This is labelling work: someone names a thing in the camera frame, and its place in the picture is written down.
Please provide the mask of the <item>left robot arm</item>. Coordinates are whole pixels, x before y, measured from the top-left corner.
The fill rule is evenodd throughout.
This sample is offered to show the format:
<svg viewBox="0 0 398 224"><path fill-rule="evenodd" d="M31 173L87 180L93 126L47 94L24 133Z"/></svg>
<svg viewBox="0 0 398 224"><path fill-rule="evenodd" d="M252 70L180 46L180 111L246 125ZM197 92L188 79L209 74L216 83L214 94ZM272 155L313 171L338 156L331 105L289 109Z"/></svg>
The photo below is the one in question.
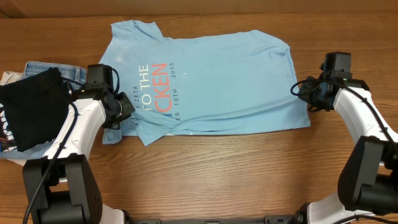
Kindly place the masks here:
<svg viewBox="0 0 398 224"><path fill-rule="evenodd" d="M88 163L98 130L106 124L119 125L133 111L124 92L79 93L51 147L23 166L29 201L24 223L29 218L40 224L133 222L127 211L103 203Z"/></svg>

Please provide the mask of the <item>light blue printed t-shirt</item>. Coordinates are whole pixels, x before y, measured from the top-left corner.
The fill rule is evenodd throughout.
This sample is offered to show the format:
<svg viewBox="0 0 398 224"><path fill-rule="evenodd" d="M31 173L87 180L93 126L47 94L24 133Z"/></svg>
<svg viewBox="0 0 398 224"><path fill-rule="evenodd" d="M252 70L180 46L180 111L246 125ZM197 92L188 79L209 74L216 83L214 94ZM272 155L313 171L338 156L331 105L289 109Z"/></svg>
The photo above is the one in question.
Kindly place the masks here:
<svg viewBox="0 0 398 224"><path fill-rule="evenodd" d="M137 136L237 135L306 128L306 104L289 46L259 30L193 39L164 37L155 23L124 21L101 58L119 73L135 110L104 144Z"/></svg>

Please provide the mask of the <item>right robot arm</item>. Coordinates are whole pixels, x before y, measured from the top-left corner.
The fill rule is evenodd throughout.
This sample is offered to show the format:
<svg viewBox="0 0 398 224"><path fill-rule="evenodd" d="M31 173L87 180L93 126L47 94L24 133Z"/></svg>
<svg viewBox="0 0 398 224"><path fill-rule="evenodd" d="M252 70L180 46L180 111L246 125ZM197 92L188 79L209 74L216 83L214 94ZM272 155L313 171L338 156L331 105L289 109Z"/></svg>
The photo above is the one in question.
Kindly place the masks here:
<svg viewBox="0 0 398 224"><path fill-rule="evenodd" d="M295 96L310 111L336 111L354 141L337 191L303 205L291 223L350 223L360 219L389 223L397 213L397 133L382 118L363 80L308 77Z"/></svg>

